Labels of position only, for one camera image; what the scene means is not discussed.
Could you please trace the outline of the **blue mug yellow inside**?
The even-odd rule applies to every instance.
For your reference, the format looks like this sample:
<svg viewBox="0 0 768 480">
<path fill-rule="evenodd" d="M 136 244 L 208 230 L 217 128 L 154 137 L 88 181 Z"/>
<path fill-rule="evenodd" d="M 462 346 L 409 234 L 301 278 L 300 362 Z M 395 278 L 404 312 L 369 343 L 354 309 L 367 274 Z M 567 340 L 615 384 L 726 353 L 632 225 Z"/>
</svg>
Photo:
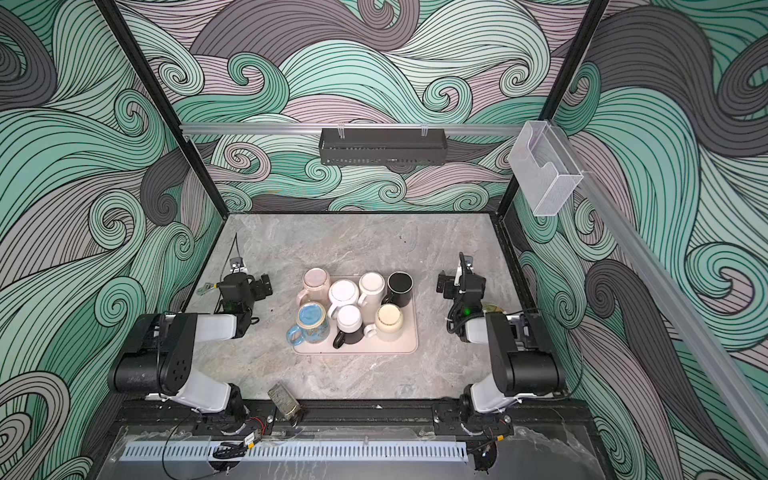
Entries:
<svg viewBox="0 0 768 480">
<path fill-rule="evenodd" d="M 307 302 L 300 306 L 297 319 L 286 332 L 286 340 L 292 346 L 302 343 L 317 344 L 330 334 L 330 323 L 326 308 L 318 302 Z"/>
</svg>

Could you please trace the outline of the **black mug white base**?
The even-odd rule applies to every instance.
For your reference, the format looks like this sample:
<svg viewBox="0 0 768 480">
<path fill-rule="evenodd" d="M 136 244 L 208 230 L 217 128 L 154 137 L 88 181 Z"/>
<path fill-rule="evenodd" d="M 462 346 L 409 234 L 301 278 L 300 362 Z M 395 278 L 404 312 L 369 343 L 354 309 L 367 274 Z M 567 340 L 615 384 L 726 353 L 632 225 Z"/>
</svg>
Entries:
<svg viewBox="0 0 768 480">
<path fill-rule="evenodd" d="M 333 340 L 333 348 L 340 349 L 344 345 L 359 343 L 364 337 L 364 323 L 361 310 L 356 305 L 341 307 L 336 316 L 337 335 Z"/>
</svg>

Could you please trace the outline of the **pink iridescent mug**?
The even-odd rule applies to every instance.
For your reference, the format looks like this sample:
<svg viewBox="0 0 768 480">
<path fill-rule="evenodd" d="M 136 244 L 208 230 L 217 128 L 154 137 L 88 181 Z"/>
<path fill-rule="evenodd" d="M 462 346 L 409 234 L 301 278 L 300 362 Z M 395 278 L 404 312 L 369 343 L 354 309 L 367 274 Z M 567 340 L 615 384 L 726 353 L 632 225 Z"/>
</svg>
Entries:
<svg viewBox="0 0 768 480">
<path fill-rule="evenodd" d="M 327 306 L 330 285 L 331 278 L 326 270 L 319 267 L 308 270 L 303 276 L 302 289 L 297 295 L 296 303 L 303 305 L 308 302 L 317 302 Z"/>
</svg>

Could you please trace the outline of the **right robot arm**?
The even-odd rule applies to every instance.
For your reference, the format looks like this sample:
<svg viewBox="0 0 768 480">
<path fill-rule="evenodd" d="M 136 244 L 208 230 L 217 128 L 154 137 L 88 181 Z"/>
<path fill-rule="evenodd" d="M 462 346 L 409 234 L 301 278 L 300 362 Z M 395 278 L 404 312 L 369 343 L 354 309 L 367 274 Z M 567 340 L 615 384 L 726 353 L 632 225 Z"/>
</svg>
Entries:
<svg viewBox="0 0 768 480">
<path fill-rule="evenodd" d="M 485 307 L 486 279 L 470 271 L 438 274 L 436 292 L 452 302 L 446 330 L 465 343 L 485 345 L 491 373 L 468 385 L 460 397 L 461 415 L 501 413 L 525 400 L 552 400 L 566 374 L 552 347 L 540 342 L 524 312 Z"/>
</svg>

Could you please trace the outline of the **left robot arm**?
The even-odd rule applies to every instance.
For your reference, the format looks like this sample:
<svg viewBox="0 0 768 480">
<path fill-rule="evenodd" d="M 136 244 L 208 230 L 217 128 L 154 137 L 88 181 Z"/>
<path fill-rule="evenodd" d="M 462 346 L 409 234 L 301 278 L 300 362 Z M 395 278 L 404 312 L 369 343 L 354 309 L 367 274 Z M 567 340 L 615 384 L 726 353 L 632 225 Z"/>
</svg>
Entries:
<svg viewBox="0 0 768 480">
<path fill-rule="evenodd" d="M 134 323 L 108 373 L 114 393 L 170 400 L 204 415 L 243 421 L 248 410 L 239 387 L 216 381 L 193 366 L 195 346 L 245 336 L 258 322 L 257 301 L 273 294 L 268 275 L 235 272 L 224 277 L 219 313 L 157 313 Z"/>
</svg>

